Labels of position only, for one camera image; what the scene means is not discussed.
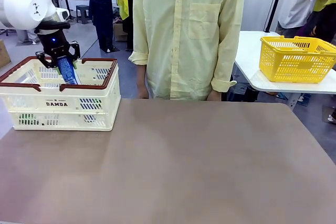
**blue and white object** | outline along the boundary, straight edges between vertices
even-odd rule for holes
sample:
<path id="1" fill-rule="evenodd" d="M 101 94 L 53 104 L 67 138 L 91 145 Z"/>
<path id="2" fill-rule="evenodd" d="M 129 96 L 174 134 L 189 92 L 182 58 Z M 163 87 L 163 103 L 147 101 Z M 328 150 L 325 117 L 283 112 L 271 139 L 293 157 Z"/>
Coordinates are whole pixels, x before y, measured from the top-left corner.
<path id="1" fill-rule="evenodd" d="M 70 59 L 66 56 L 59 58 L 57 60 L 57 66 L 66 84 L 81 84 L 74 64 Z"/>

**yellow shirt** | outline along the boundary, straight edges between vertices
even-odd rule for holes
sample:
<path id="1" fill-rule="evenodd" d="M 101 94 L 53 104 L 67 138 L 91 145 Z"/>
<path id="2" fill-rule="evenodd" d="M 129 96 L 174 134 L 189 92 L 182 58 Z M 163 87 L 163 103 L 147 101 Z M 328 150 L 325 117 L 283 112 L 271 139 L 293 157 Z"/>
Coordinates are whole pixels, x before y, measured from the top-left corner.
<path id="1" fill-rule="evenodd" d="M 152 97 L 205 100 L 226 92 L 244 0 L 134 0 L 134 53 Z"/>

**hand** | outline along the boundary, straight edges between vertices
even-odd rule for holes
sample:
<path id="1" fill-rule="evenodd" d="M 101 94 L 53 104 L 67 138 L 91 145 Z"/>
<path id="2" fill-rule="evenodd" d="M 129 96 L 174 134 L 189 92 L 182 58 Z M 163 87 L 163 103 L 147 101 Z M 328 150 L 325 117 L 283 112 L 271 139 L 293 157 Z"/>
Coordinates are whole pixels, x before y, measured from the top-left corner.
<path id="1" fill-rule="evenodd" d="M 309 34 L 311 37 L 314 37 L 316 35 L 315 30 L 316 30 L 316 26 L 314 27 L 313 31 L 311 31 Z"/>
<path id="2" fill-rule="evenodd" d="M 212 90 L 206 99 L 208 102 L 221 102 L 222 93 Z"/>
<path id="3" fill-rule="evenodd" d="M 149 99 L 149 93 L 146 85 L 138 86 L 138 99 Z"/>

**tabletop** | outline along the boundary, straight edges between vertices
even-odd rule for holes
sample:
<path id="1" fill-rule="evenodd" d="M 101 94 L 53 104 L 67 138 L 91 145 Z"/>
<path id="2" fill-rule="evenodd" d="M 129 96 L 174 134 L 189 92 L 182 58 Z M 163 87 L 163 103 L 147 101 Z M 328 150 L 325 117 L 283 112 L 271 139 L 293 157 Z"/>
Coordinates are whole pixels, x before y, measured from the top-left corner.
<path id="1" fill-rule="evenodd" d="M 11 130 L 0 220 L 334 224 L 336 167 L 283 104 L 122 100 L 112 132 Z"/>
<path id="2" fill-rule="evenodd" d="M 319 84 L 271 82 L 259 69 L 261 37 L 279 36 L 263 31 L 241 31 L 236 64 L 253 88 L 268 92 L 336 94 L 336 71 L 331 69 Z"/>

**shopping basket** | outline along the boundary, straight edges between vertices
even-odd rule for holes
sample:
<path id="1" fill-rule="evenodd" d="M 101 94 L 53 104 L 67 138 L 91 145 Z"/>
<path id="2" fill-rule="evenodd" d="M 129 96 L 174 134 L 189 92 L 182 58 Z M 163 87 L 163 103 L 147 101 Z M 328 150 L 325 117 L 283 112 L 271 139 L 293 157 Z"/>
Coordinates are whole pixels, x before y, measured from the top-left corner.
<path id="1" fill-rule="evenodd" d="M 115 59 L 77 61 L 81 85 L 28 57 L 0 77 L 0 96 L 16 130 L 110 131 L 120 102 Z"/>
<path id="2" fill-rule="evenodd" d="M 321 39 L 261 38 L 259 68 L 273 82 L 319 83 L 336 63 L 336 47 Z"/>

